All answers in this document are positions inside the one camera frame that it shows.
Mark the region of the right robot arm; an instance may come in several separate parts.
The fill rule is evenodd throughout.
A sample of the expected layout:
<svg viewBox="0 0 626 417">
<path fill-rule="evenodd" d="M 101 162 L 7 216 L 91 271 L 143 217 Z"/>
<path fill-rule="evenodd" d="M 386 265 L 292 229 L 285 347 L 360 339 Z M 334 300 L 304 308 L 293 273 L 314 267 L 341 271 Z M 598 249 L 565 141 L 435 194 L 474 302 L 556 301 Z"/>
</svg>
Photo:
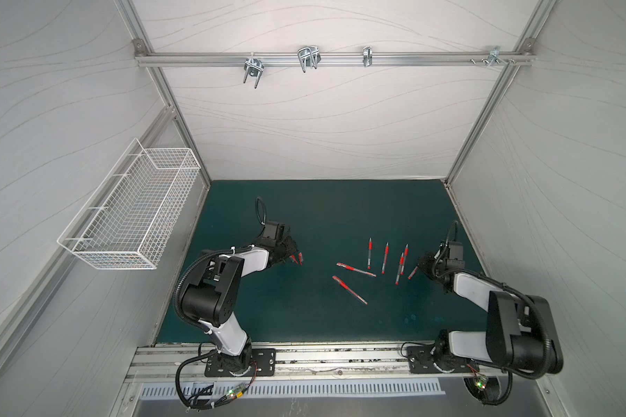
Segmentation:
<svg viewBox="0 0 626 417">
<path fill-rule="evenodd" d="M 417 262 L 418 270 L 444 291 L 486 313 L 484 330 L 439 333 L 431 349 L 438 369 L 451 373 L 457 361 L 469 360 L 532 380 L 560 373 L 563 350 L 549 302 L 466 269 L 463 255 L 461 243 L 443 241 L 437 252 Z"/>
</svg>

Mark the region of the red pen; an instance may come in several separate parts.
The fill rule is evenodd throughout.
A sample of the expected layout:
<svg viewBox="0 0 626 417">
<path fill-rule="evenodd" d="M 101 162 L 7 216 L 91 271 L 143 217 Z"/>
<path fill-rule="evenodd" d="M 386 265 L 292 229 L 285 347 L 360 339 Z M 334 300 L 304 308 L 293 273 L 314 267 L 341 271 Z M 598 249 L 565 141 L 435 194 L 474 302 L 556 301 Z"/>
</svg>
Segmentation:
<svg viewBox="0 0 626 417">
<path fill-rule="evenodd" d="M 383 256 L 383 262 L 381 266 L 381 275 L 384 275 L 386 272 L 387 262 L 389 259 L 389 253 L 390 253 L 390 244 L 386 243 L 384 247 L 384 256 Z"/>
<path fill-rule="evenodd" d="M 419 270 L 419 267 L 415 267 L 410 274 L 408 275 L 408 280 L 411 280 L 413 278 L 413 276 L 415 276 L 415 274 L 417 274 L 417 271 Z"/>
<path fill-rule="evenodd" d="M 400 277 L 403 274 L 403 268 L 404 268 L 404 259 L 405 259 L 405 253 L 402 252 L 400 257 L 399 257 L 399 262 L 398 262 L 398 271 L 396 271 L 396 278 L 395 278 L 395 285 L 398 285 L 400 282 Z"/>
<path fill-rule="evenodd" d="M 399 275 L 402 276 L 404 273 L 404 268 L 405 268 L 405 261 L 407 259 L 409 253 L 409 245 L 406 244 L 405 248 L 404 248 L 404 252 L 401 254 L 401 258 L 400 258 L 400 269 L 399 269 Z"/>
<path fill-rule="evenodd" d="M 357 300 L 359 300 L 363 305 L 368 305 L 368 302 L 363 299 L 363 297 L 361 297 L 360 295 L 358 295 L 354 290 L 352 290 L 344 281 L 342 281 L 339 277 L 337 276 L 332 276 L 332 279 L 339 285 L 341 286 L 345 291 L 347 291 L 349 294 L 351 294 L 353 297 L 355 297 Z"/>
<path fill-rule="evenodd" d="M 368 248 L 367 248 L 367 269 L 371 269 L 372 249 L 373 249 L 373 242 L 372 242 L 372 238 L 370 238 L 368 241 Z"/>
</svg>

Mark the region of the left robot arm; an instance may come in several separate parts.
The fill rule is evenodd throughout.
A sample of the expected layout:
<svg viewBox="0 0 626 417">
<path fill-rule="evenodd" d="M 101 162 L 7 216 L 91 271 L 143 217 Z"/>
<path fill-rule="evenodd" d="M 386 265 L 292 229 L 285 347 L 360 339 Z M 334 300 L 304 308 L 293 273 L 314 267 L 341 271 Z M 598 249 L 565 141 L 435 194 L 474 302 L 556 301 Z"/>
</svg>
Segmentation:
<svg viewBox="0 0 626 417">
<path fill-rule="evenodd" d="M 175 313 L 208 335 L 220 356 L 247 361 L 250 337 L 235 315 L 241 282 L 245 276 L 270 269 L 298 253 L 290 227 L 279 222 L 266 222 L 247 246 L 204 250 L 175 286 Z"/>
</svg>

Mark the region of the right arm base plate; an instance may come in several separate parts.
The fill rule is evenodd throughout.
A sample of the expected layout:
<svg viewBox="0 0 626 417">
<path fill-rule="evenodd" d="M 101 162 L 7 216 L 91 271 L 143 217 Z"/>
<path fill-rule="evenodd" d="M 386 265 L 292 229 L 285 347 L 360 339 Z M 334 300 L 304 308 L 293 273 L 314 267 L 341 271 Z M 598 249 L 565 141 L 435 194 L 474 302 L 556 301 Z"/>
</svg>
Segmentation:
<svg viewBox="0 0 626 417">
<path fill-rule="evenodd" d="M 478 365 L 471 359 L 456 356 L 438 345 L 405 343 L 400 354 L 407 361 L 411 374 L 449 375 L 478 371 Z"/>
</svg>

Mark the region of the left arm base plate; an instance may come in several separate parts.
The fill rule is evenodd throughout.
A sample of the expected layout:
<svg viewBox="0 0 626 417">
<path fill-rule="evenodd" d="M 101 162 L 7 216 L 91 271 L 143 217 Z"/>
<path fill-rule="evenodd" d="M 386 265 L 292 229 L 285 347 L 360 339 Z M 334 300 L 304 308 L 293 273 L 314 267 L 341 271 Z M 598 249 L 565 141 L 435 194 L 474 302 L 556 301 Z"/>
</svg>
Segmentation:
<svg viewBox="0 0 626 417">
<path fill-rule="evenodd" d="M 215 353 L 208 359 L 205 377 L 271 377 L 276 371 L 276 349 L 252 349 L 239 356 Z"/>
</svg>

